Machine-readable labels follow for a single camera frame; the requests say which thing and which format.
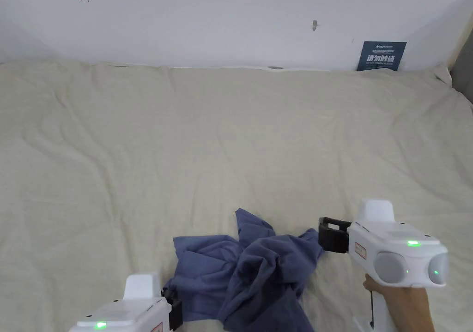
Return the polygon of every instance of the beige bedsheet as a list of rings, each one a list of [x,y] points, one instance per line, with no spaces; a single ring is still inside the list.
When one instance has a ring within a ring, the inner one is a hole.
[[[177,235],[280,234],[387,198],[450,250],[437,331],[473,328],[473,117],[433,72],[0,65],[0,330],[66,331],[176,266]],[[327,254],[301,303],[316,331],[370,313],[363,273]],[[220,331],[216,321],[182,331]]]

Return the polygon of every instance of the gripper handle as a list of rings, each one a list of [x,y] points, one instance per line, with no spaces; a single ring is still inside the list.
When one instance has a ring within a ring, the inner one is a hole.
[[[375,291],[373,291],[373,330],[376,332],[397,332],[385,298]]]

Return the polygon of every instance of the crumpled fabric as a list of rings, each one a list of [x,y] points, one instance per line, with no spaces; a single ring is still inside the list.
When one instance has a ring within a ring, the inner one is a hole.
[[[235,214],[238,241],[174,238],[179,261],[166,288],[177,291],[183,320],[218,319],[231,332],[313,331],[298,299],[324,252],[317,232],[276,235],[248,211]]]

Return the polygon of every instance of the green led light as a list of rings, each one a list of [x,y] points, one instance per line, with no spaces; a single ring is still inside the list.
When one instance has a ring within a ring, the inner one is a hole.
[[[97,324],[95,325],[96,330],[103,330],[105,327],[107,327],[106,322],[97,322]]]
[[[419,247],[420,243],[417,241],[407,241],[407,245],[410,247]]]

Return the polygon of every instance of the finger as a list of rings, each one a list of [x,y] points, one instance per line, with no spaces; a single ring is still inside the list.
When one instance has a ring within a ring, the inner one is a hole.
[[[373,280],[368,274],[365,274],[366,280],[363,282],[363,287],[368,291],[375,291],[382,294],[382,286],[380,286],[376,281]]]

